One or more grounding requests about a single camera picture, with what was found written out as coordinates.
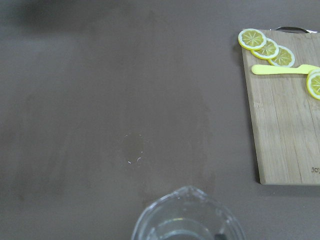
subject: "gray table surface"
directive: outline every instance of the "gray table surface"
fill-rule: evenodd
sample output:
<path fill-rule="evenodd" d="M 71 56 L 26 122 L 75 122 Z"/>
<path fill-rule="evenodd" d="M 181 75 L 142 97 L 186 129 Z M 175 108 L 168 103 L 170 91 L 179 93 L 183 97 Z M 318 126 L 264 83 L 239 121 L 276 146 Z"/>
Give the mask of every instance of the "gray table surface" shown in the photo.
<path fill-rule="evenodd" d="M 267 186 L 243 28 L 319 31 L 313 0 L 2 0 L 0 239 L 128 240 L 184 185 L 249 240 L 319 239 L 320 188 Z"/>

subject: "clear plastic pitcher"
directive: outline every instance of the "clear plastic pitcher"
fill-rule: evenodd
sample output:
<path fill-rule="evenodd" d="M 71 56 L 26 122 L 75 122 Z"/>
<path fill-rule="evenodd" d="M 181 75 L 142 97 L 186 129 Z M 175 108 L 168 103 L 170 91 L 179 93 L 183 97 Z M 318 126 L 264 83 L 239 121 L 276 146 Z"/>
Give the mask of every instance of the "clear plastic pitcher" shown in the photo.
<path fill-rule="evenodd" d="M 143 211 L 131 240 L 245 240 L 245 235 L 221 203 L 184 186 Z"/>

